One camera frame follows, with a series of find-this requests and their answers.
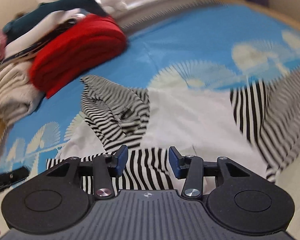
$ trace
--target plush toy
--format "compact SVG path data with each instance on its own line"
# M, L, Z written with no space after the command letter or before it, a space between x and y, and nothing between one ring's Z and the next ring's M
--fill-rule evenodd
M114 13L116 10L118 11L126 11L127 4L125 0L100 0L101 7L108 14Z
M99 16L107 15L95 0L59 0L42 3L36 10L19 19L12 20L3 27L2 30L7 35L7 44L27 33L50 13L54 11L69 11L75 8L81 8Z

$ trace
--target blue shark plush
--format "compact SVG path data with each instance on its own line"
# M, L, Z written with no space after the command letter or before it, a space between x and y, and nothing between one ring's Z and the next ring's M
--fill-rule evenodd
M12 20L3 27L2 30L7 35L7 45L31 30L48 14L54 11L69 11L75 8L81 8L99 16L107 15L95 0L59 0L42 3L36 10L19 19Z

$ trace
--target white fabric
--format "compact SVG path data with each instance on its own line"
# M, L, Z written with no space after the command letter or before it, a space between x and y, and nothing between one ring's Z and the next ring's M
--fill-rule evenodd
M229 92L149 89L148 95L150 119L141 149L176 146L182 155L193 154L211 162L227 156L265 178L266 163L235 125ZM57 158L82 158L94 154L92 151L105 152L95 133L83 122ZM180 191L184 181L171 179ZM207 178L204 193L214 188L214 178Z
M21 118L31 114L40 103L44 93L37 90L34 85L16 87L0 96L0 118L12 125Z
M295 212L287 231L300 240L300 155L277 178L277 185L290 194Z
M10 64L0 71L0 97L10 90L23 86L29 82L28 69L32 61L25 61L19 64Z
M82 121L75 129L71 139L57 154L56 159L66 159L72 156L80 158L106 152L89 125Z
M8 58L34 44L45 34L53 31L59 24L70 19L80 9L71 11L55 11L47 15L35 27L6 46L5 58Z

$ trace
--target black striped cloth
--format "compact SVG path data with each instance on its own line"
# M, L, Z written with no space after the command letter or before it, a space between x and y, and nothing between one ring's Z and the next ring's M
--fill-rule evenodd
M113 155L114 153L96 154L80 160L81 162L92 161L95 156ZM46 168L49 169L62 161L62 159L48 159ZM129 150L129 157L123 175L119 178L112 178L115 193L117 194L120 189L173 189L170 176L174 175L169 173L167 165L169 165L167 149ZM81 188L87 194L93 194L93 177L82 177Z
M148 90L129 89L108 79L87 75L81 106L85 122L95 132L107 152L121 145L140 147L150 116Z
M268 163L275 177L300 154L300 68L271 83L259 81L232 90L234 120Z

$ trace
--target red sweater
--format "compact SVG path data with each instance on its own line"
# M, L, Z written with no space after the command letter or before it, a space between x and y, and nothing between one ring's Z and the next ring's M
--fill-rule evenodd
M89 14L38 53L30 80L50 98L85 70L121 54L126 45L125 35L110 16Z

